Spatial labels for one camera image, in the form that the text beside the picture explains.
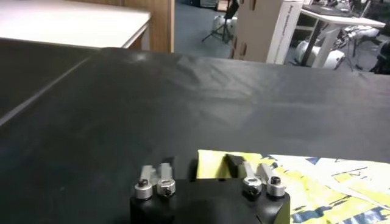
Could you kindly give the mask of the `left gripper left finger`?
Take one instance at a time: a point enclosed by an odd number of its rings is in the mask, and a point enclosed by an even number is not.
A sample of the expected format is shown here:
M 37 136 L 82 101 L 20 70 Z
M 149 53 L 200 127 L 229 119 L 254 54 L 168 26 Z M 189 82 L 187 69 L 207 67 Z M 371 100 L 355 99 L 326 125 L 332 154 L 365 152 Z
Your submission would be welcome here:
M 133 187 L 133 197 L 136 200 L 172 197 L 176 193 L 175 160 L 175 157 L 167 157 L 156 166 L 143 165 Z

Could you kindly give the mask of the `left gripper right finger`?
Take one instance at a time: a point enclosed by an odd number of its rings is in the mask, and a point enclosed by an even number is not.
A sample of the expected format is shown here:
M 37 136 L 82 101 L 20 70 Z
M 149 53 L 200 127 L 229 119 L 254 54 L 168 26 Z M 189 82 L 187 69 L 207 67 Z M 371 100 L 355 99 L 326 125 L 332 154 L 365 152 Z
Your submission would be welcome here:
M 257 197 L 265 187 L 269 196 L 284 197 L 286 186 L 269 165 L 260 163 L 254 170 L 242 156 L 232 154 L 225 154 L 225 163 L 232 178 L 242 179 L 243 191 L 246 194 Z

